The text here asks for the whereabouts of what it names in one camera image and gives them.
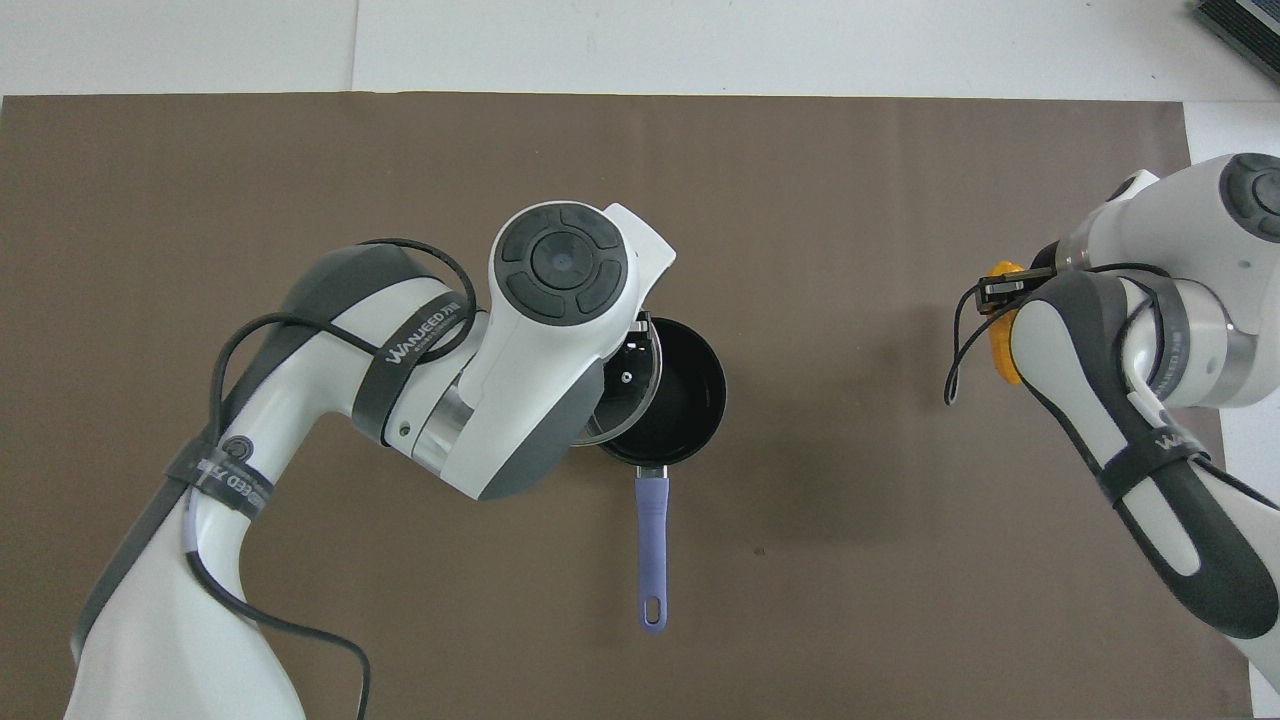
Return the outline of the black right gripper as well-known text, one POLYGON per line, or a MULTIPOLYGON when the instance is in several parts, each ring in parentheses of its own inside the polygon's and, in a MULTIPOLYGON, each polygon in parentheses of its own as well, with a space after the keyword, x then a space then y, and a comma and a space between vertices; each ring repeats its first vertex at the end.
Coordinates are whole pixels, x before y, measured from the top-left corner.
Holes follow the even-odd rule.
POLYGON ((1071 272, 1076 243, 1059 240, 1044 246, 1032 260, 1030 270, 1005 272, 980 278, 980 306, 1007 306, 1039 288, 1053 273, 1071 272))

